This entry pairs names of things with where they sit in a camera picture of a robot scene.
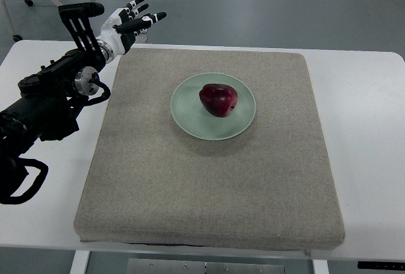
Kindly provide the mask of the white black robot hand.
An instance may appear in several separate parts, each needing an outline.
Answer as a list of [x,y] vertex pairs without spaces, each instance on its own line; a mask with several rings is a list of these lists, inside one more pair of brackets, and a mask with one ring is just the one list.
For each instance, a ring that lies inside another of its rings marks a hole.
[[103,23],[96,40],[107,63],[126,54],[138,35],[167,16],[165,12],[142,15],[148,7],[145,0],[130,1],[124,7],[116,9]]

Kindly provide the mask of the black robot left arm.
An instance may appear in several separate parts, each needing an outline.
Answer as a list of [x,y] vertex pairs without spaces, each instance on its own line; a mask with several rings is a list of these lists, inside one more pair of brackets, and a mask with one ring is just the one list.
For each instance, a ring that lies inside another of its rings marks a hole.
[[1,172],[16,173],[28,165],[21,159],[37,139],[61,140],[78,130],[85,106],[107,100],[108,92],[89,99],[85,85],[99,85],[106,58],[89,19],[104,13],[100,3],[59,6],[61,21],[76,48],[18,83],[21,98],[1,112]]

